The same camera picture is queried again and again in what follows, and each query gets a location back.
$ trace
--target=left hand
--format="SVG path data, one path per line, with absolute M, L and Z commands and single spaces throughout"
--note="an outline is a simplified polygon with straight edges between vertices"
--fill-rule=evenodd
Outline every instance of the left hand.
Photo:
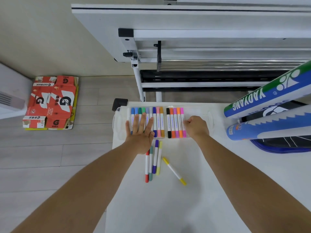
M 138 114 L 135 114 L 134 123 L 133 123 L 133 134 L 131 134 L 130 123 L 126 121 L 126 139 L 125 143 L 131 145 L 135 149 L 136 154 L 145 154 L 151 147 L 151 142 L 154 138 L 155 133 L 151 131 L 151 127 L 153 125 L 153 117 L 149 119 L 149 122 L 145 128 L 144 125 L 146 121 L 146 113 L 142 114 L 142 118 L 139 123 L 138 129 Z

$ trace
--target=forearm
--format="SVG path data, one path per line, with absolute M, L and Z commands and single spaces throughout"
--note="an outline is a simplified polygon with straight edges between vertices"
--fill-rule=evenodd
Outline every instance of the forearm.
M 13 233 L 92 233 L 137 154 L 123 144 L 74 175 Z
M 195 139 L 233 207 L 254 232 L 311 232 L 311 213 L 259 169 L 208 135 Z

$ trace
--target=white table surface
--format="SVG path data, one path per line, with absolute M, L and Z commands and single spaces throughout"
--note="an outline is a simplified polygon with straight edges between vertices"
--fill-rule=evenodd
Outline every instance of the white table surface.
M 212 137 L 216 141 L 266 173 L 311 210 L 311 152 L 273 154 L 247 140 L 231 141 L 225 131 L 235 120 L 223 115 L 228 104 L 128 103 L 128 107 L 167 105 L 200 106 L 204 119 L 208 119 L 206 112 L 209 111 L 214 123 Z M 122 143 L 115 130 L 113 148 Z M 191 138 L 163 139 L 162 156 L 180 172 L 187 186 L 180 183 L 164 162 L 161 174 L 145 183 L 145 156 L 138 155 L 107 208 L 105 233 L 250 232 Z

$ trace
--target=wall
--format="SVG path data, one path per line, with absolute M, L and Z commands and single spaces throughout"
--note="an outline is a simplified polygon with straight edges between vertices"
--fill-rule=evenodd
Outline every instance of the wall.
M 136 0 L 0 0 L 0 62 L 39 75 L 133 75 L 72 15 L 71 3 L 136 4 Z M 155 4 L 154 0 L 138 0 Z

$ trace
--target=hand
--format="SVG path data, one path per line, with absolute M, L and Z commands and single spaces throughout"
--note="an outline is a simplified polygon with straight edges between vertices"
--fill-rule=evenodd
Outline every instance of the hand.
M 151 147 L 151 142 L 155 136 L 155 133 L 151 131 L 153 125 L 153 117 L 150 118 L 144 132 L 144 125 L 146 120 L 146 113 L 142 114 L 142 118 L 139 123 L 138 129 L 138 114 L 135 114 L 133 123 L 133 134 L 131 135 L 130 123 L 126 121 L 126 139 L 125 144 L 128 144 L 131 149 L 135 149 L 136 154 L 145 154 Z
M 196 140 L 197 137 L 209 135 L 206 122 L 199 116 L 191 116 L 184 121 L 187 133 L 191 138 Z

